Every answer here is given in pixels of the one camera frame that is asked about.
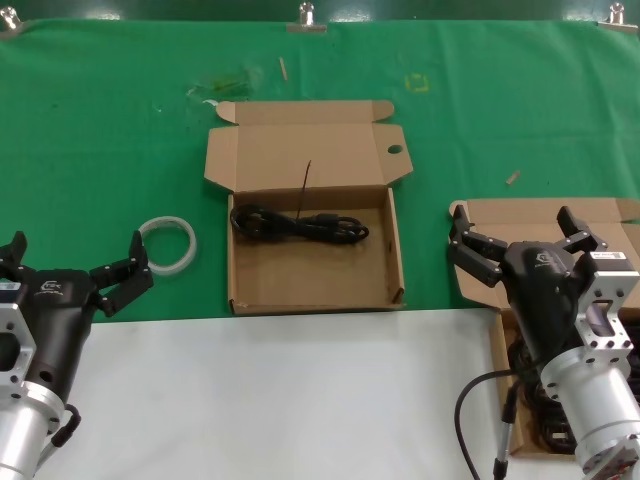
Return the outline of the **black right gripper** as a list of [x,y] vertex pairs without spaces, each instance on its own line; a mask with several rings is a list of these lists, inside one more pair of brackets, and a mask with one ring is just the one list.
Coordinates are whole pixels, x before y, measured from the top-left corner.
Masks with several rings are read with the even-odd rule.
[[584,278],[575,271],[576,252],[605,251],[608,244],[577,218],[560,208],[558,242],[507,243],[477,233],[462,205],[452,214],[448,259],[488,287],[501,281],[520,333],[536,368],[580,345],[575,327]]

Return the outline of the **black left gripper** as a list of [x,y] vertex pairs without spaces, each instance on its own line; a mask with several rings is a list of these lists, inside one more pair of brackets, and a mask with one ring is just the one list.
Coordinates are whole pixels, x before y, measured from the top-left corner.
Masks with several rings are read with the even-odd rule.
[[97,308],[113,317],[153,286],[148,255],[138,230],[127,258],[97,267],[90,276],[72,269],[35,271],[22,262],[26,249],[26,236],[17,231],[1,247],[0,265],[2,283],[27,286],[20,309],[36,352],[25,379],[66,401]]

